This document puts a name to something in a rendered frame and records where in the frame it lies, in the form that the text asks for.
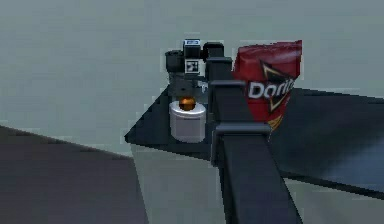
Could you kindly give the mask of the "red chip bag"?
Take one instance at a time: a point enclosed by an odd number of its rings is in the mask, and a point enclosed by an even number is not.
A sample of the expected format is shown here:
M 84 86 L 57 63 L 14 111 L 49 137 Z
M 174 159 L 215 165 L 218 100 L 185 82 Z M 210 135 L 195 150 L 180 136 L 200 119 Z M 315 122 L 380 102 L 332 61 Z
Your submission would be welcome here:
M 255 44 L 238 48 L 233 76 L 245 81 L 248 107 L 257 122 L 276 130 L 300 75 L 302 41 Z

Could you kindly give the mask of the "orange ball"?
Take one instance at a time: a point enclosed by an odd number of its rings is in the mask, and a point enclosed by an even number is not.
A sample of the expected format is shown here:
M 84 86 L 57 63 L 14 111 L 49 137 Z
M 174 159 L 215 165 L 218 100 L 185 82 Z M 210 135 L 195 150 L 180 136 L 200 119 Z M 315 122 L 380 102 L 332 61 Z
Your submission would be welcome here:
M 179 99 L 179 107 L 184 111 L 191 111 L 196 106 L 196 100 L 194 97 L 186 96 Z

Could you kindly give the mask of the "white cylindrical container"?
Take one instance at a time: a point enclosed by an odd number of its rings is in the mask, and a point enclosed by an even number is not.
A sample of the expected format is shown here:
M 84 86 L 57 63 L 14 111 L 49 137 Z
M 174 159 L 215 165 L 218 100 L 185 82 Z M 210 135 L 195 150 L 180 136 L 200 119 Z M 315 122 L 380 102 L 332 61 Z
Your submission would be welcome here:
M 197 103 L 189 111 L 183 110 L 178 101 L 169 104 L 171 135 L 178 141 L 199 143 L 205 139 L 206 108 Z

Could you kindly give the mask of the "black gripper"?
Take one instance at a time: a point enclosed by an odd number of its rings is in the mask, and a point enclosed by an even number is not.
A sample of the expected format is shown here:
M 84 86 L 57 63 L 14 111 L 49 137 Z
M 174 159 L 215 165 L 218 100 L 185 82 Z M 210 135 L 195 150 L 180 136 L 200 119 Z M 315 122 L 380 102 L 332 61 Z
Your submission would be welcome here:
M 171 50 L 165 53 L 166 70 L 168 72 L 168 93 L 175 98 L 185 96 L 198 97 L 203 81 L 199 59 L 186 59 L 182 50 Z

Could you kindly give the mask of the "grey counter with black top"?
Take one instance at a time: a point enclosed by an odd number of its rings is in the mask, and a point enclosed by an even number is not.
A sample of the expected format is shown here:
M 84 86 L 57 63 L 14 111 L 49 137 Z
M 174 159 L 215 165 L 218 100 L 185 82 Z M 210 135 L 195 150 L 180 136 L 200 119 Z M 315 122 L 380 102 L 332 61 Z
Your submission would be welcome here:
M 125 136 L 149 224 L 226 224 L 210 144 L 174 139 L 169 103 Z M 296 88 L 268 144 L 303 224 L 384 224 L 384 99 Z

